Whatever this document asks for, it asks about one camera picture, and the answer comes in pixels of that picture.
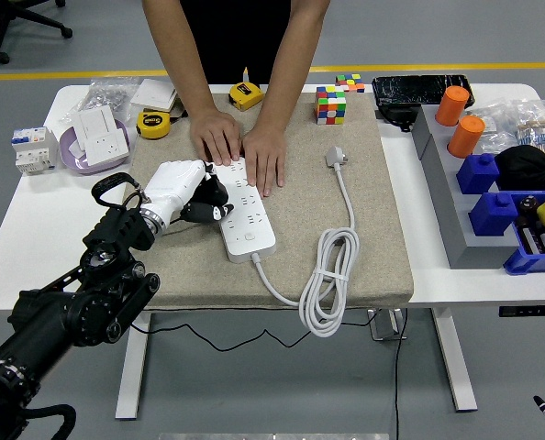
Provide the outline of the person's right hand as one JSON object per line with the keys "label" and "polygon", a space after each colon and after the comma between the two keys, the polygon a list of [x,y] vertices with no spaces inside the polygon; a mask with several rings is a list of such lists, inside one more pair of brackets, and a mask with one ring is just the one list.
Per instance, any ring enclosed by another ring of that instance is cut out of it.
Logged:
{"label": "person's right hand", "polygon": [[191,139],[199,159],[216,165],[230,165],[239,158],[239,124],[215,108],[191,115]]}

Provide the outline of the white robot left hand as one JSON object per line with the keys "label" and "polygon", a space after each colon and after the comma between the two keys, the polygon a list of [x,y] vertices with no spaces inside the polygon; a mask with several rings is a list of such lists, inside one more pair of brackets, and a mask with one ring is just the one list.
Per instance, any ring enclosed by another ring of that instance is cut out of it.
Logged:
{"label": "white robot left hand", "polygon": [[234,210],[214,166],[200,159],[163,162],[145,195],[140,213],[156,237],[166,232],[173,214],[185,222],[210,224]]}

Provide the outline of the person's left hand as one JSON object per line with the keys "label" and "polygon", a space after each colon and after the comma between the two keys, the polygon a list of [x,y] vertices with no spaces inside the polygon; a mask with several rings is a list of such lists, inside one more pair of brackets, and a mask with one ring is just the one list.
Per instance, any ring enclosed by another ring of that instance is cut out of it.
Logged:
{"label": "person's left hand", "polygon": [[261,197],[270,196],[274,185],[284,186],[287,143],[281,129],[257,124],[241,145],[248,184],[255,186]]}

